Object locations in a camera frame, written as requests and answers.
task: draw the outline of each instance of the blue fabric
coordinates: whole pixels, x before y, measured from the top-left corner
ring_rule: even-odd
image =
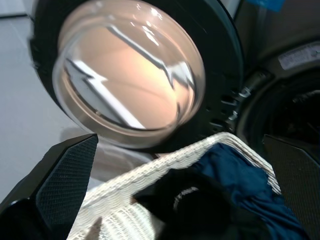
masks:
[[[247,0],[249,3],[260,5],[269,10],[280,12],[285,0]]]
[[[273,193],[267,184],[267,174],[252,166],[234,148],[216,144],[192,167],[220,182],[235,205],[259,215],[272,239],[308,239],[292,211],[285,206],[284,198]]]

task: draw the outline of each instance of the washing machine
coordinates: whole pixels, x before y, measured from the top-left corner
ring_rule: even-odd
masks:
[[[318,9],[37,0],[30,50],[53,101],[100,141],[168,153],[232,132],[264,155],[264,134],[319,136]]]
[[[320,2],[286,0],[279,12],[244,1],[235,19],[246,77],[232,131],[267,158],[264,135],[320,144]]]

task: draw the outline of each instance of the washing machine door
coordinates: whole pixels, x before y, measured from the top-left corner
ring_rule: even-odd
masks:
[[[88,132],[165,153],[228,130],[244,61],[218,0],[39,0],[33,23],[44,87]]]

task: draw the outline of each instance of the white wicker laundry basket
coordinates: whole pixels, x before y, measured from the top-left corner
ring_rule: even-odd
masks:
[[[227,144],[242,153],[269,176],[275,193],[280,188],[271,165],[230,133],[219,133],[118,176],[89,191],[82,203],[68,240],[153,240],[162,222],[144,207],[133,203],[132,195],[154,183],[169,169],[195,163],[216,143]]]

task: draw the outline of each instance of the floor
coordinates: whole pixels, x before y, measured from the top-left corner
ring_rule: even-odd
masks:
[[[32,67],[28,18],[0,20],[0,202],[52,146],[86,134],[51,100]],[[88,189],[151,161],[99,145]]]

